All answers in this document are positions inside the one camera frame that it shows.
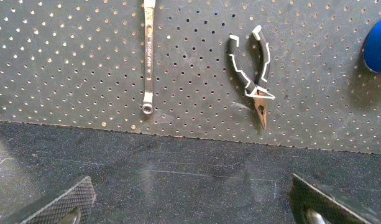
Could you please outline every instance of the blue round object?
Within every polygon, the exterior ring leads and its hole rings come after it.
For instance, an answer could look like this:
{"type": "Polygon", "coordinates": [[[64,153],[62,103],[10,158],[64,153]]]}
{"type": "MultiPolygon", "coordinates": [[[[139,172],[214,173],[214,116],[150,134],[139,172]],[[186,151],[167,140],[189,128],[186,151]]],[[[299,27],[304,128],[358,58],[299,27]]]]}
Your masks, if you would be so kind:
{"type": "Polygon", "coordinates": [[[364,62],[370,70],[381,73],[381,20],[364,42],[364,62]]]}

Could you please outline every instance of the metal wrench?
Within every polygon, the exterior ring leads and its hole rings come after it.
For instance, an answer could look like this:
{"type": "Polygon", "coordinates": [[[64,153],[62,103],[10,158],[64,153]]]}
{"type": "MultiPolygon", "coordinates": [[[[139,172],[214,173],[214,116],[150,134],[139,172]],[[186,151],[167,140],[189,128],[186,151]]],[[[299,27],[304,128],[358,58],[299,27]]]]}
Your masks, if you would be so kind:
{"type": "Polygon", "coordinates": [[[149,115],[153,112],[153,17],[155,0],[145,0],[145,98],[142,111],[149,115]]]}

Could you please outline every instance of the perforated metal sheet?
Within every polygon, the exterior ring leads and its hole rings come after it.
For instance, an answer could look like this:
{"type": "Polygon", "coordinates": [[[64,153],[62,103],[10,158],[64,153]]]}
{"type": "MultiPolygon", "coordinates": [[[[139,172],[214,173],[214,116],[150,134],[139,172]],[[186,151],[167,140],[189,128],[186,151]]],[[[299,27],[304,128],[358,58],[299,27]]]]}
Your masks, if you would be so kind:
{"type": "Polygon", "coordinates": [[[157,0],[154,106],[142,1],[0,1],[0,120],[381,154],[381,75],[360,63],[381,1],[157,0]],[[270,42],[268,130],[226,55],[270,42]]]}

